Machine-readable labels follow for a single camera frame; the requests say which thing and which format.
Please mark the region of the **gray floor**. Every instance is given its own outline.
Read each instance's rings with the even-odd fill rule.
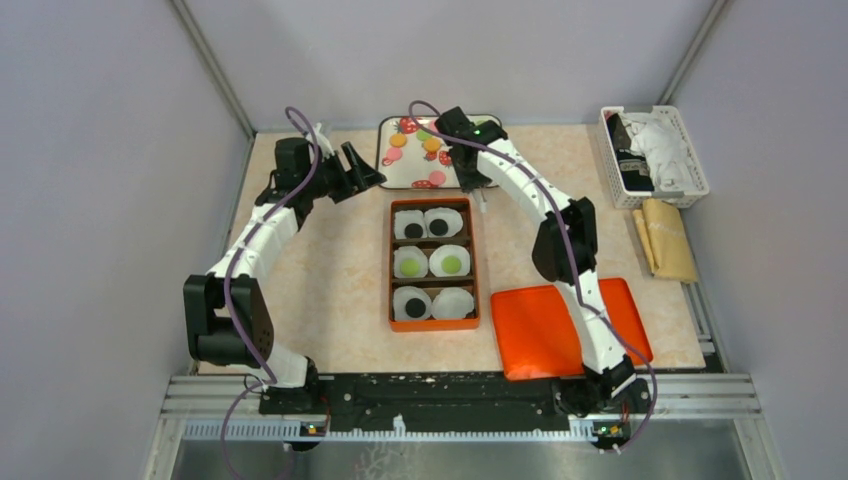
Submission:
[[[267,442],[230,442],[228,447],[236,470],[251,480],[749,478],[730,421],[656,420],[621,456],[592,453],[576,443],[325,442],[301,454]],[[220,443],[184,442],[174,478],[230,479]]]

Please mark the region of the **strawberry print tray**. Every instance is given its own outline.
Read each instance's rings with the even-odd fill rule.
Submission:
[[[436,117],[416,117],[435,130]],[[494,120],[493,115],[469,115],[474,123]],[[380,186],[389,189],[459,188],[448,147],[441,139],[419,130],[409,117],[389,117],[380,123],[377,136],[377,170],[386,176]]]

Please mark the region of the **tabletop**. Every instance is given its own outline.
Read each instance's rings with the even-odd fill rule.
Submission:
[[[704,359],[678,282],[651,277],[630,211],[613,207],[594,125],[506,126],[522,155],[561,191],[595,204],[598,276],[622,277],[633,294],[658,368],[698,368]],[[274,168],[274,145],[291,134],[258,134],[233,225],[247,223],[253,201]],[[373,162],[377,131],[338,131]],[[482,307],[469,331],[395,333],[388,325],[389,205],[398,199],[460,197],[459,190],[380,187],[334,205],[316,201],[301,231],[284,247],[261,285],[276,340],[312,358],[319,372],[501,370],[489,297],[546,281],[530,254],[537,226],[498,188],[487,189],[488,212],[474,209]],[[201,373],[221,371],[204,364]]]

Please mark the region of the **yellow cloth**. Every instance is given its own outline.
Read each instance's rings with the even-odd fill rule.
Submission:
[[[633,219],[654,276],[684,283],[698,280],[677,207],[649,198],[642,210],[633,210]]]

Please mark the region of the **laundry basket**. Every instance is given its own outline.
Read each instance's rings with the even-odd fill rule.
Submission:
[[[694,167],[689,168],[689,172],[692,175],[692,181],[696,187],[695,190],[684,190],[680,192],[638,192],[627,190],[624,187],[624,180],[621,177],[621,171],[618,169],[618,162],[615,159],[615,151],[612,147],[612,139],[610,138],[609,130],[607,130],[606,122],[607,118],[611,115],[622,112],[650,112],[671,120],[672,125],[675,126],[681,138],[686,143],[689,158],[694,165]],[[688,208],[698,201],[699,198],[710,193],[710,187],[707,185],[707,179],[704,177],[701,162],[698,160],[698,156],[695,155],[695,149],[692,147],[692,142],[689,141],[689,134],[686,133],[686,128],[683,126],[683,119],[680,118],[680,112],[676,108],[665,105],[641,108],[604,107],[601,109],[597,135],[598,146],[600,147],[601,155],[604,157],[604,167],[607,171],[607,178],[609,179],[610,190],[612,191],[612,198],[616,208],[639,208],[642,206],[642,202],[648,198],[659,198],[677,208]]]

